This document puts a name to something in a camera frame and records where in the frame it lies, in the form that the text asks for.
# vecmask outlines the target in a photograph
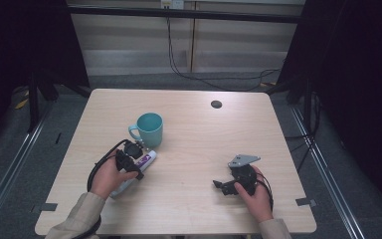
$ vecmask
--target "black curtain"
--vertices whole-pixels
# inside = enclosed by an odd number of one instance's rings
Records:
[[[289,90],[287,100],[297,103],[308,84],[319,75],[320,67],[335,28],[350,11],[345,0],[306,0],[301,12],[303,23],[296,26],[278,78],[278,85]]]
[[[356,5],[314,88],[344,145],[382,192],[382,1]]]
[[[47,11],[64,0],[0,1],[0,119],[12,91],[32,73],[47,72],[51,84],[89,86],[71,15]]]

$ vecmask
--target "mug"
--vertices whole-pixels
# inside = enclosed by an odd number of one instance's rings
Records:
[[[142,141],[147,147],[156,147],[162,142],[163,119],[156,113],[146,113],[137,123],[128,127],[129,134],[135,140]]]

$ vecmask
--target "black cable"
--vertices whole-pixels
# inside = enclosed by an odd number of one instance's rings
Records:
[[[276,84],[274,87],[266,90],[265,93],[271,96],[272,94],[275,94],[275,93],[288,91],[290,87],[292,86],[292,84],[296,82],[298,79],[299,79],[299,76],[295,76],[289,79],[288,81]]]
[[[318,100],[318,95],[314,93],[314,113],[315,113],[315,125],[314,130],[310,133],[310,136],[307,137],[308,141],[308,149],[306,150],[302,161],[300,162],[299,166],[297,167],[296,172],[299,173],[300,169],[302,168],[303,163],[305,162],[306,157],[308,156],[309,151],[312,149],[312,145],[314,144],[315,135],[317,133],[319,122],[320,122],[320,115],[321,115],[321,105]]]
[[[273,211],[273,206],[274,206],[274,200],[273,200],[273,193],[272,193],[272,188],[269,184],[269,181],[260,173],[257,173],[257,175],[260,175],[266,183],[264,183],[263,181],[260,181],[257,179],[257,183],[259,183],[263,188],[266,189],[266,191],[268,192],[268,196],[269,196],[269,203],[271,205],[271,210]]]
[[[305,145],[305,142],[303,142],[302,144],[300,144],[299,146],[297,146],[296,148],[292,149],[290,152],[293,152],[297,149],[299,149],[300,147],[304,146]]]
[[[189,76],[185,76],[183,75],[177,68],[176,66],[176,63],[175,63],[175,59],[173,57],[173,47],[172,47],[172,39],[171,39],[171,31],[170,31],[170,19],[169,18],[166,18],[166,23],[167,23],[167,31],[168,31],[168,45],[169,45],[169,64],[170,64],[170,68],[172,69],[172,71],[182,77],[182,78],[185,78],[185,79],[188,79],[188,80],[192,80],[192,81],[200,81],[206,85],[209,85],[211,87],[214,87],[216,89],[219,89],[219,90],[223,90],[223,91],[227,91],[227,92],[249,92],[249,91],[252,91],[253,89],[256,89],[260,86],[260,83],[263,81],[263,77],[266,77],[268,75],[271,75],[273,74],[274,72],[278,72],[280,71],[281,69],[268,69],[268,70],[264,70],[260,73],[259,76],[257,77],[249,77],[249,78],[196,78],[196,77],[189,77]],[[231,90],[231,89],[226,89],[226,88],[222,88],[222,87],[219,87],[219,86],[216,86],[212,83],[209,83],[207,81],[213,81],[213,80],[255,80],[255,79],[259,79],[259,82],[257,83],[256,86],[254,87],[251,87],[249,89],[245,89],[245,90]]]
[[[124,139],[121,142],[117,143],[107,154],[104,155],[104,157],[101,158],[96,164],[95,167],[92,169],[92,172],[89,175],[89,179],[87,182],[87,191],[90,191],[92,189],[93,179],[95,178],[96,173],[100,169],[100,167],[109,159],[109,155],[116,150],[121,144],[128,142],[128,139]]]

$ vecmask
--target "white wall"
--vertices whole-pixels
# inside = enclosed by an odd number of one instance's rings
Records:
[[[185,9],[296,16],[302,9],[300,1],[294,0],[278,0],[292,4],[276,5],[227,1],[186,1]],[[69,0],[68,3],[160,8],[160,1],[155,0]],[[76,14],[72,17],[89,75],[172,72],[166,19]],[[279,23],[192,19],[170,19],[170,22],[174,59],[181,72],[253,72],[279,68],[295,29],[295,24]]]

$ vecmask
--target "beige sleeve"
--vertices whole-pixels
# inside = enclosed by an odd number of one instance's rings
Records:
[[[105,201],[95,194],[90,192],[82,194],[67,220],[51,228],[46,238],[68,239],[86,232],[98,221],[104,203]]]
[[[272,219],[259,223],[263,239],[290,239],[287,226],[282,219]]]

